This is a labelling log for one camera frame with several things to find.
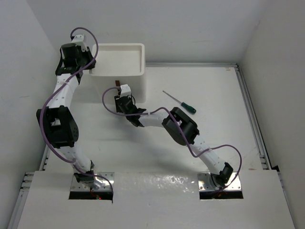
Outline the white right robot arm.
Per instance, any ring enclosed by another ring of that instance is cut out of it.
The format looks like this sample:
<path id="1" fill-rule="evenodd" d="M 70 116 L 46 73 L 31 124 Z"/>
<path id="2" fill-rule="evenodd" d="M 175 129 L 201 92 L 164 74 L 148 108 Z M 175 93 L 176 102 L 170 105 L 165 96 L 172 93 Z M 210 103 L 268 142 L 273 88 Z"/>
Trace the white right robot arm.
<path id="1" fill-rule="evenodd" d="M 217 189 L 224 188 L 232 173 L 231 165 L 221 159 L 200 136 L 197 123 L 180 108 L 174 107 L 167 112 L 152 112 L 138 108 L 131 96 L 115 96 L 116 111 L 126 115 L 126 119 L 135 127 L 160 127 L 167 131 L 170 137 L 181 146 L 188 147 L 192 156 L 199 158 L 209 169 L 213 185 Z"/>

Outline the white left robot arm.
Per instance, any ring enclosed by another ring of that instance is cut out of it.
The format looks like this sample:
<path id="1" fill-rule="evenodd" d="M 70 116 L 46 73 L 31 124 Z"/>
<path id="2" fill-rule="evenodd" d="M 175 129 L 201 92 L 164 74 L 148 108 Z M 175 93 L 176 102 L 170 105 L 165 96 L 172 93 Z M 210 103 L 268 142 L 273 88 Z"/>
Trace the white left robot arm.
<path id="1" fill-rule="evenodd" d="M 76 181 L 92 188 L 95 182 L 94 164 L 81 151 L 77 143 L 79 129 L 71 112 L 73 94 L 81 82 L 83 69 L 91 69 L 95 61 L 85 45 L 67 43 L 60 48 L 60 62 L 55 71 L 57 83 L 45 109 L 39 109 L 36 116 L 43 127 L 48 147 L 61 160 L 69 163 Z"/>

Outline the white three-drawer cabinet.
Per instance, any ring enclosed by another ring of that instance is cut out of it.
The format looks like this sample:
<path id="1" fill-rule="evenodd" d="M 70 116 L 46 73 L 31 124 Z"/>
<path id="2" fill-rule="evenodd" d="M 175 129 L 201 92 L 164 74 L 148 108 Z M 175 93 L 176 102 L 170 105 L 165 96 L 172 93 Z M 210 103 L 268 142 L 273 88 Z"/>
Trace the white three-drawer cabinet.
<path id="1" fill-rule="evenodd" d="M 92 54 L 97 57 L 90 76 L 99 97 L 119 81 L 121 85 L 130 86 L 136 102 L 146 102 L 145 46 L 142 43 L 99 43 L 93 45 Z"/>

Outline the long green-handled screwdriver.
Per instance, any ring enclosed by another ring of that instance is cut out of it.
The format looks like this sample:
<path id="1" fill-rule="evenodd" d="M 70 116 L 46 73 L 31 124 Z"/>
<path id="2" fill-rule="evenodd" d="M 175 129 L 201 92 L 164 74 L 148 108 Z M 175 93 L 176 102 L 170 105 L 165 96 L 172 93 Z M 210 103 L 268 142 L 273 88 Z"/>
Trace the long green-handled screwdriver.
<path id="1" fill-rule="evenodd" d="M 176 99 L 175 97 L 173 97 L 172 95 L 170 95 L 169 93 L 167 93 L 166 91 L 163 90 L 163 93 L 166 94 L 167 96 L 169 96 L 170 98 L 172 98 L 173 100 L 175 100 L 181 107 L 183 107 L 187 112 L 191 113 L 191 114 L 196 114 L 196 109 L 190 105 L 188 105 L 185 102 L 181 102 L 178 99 Z"/>

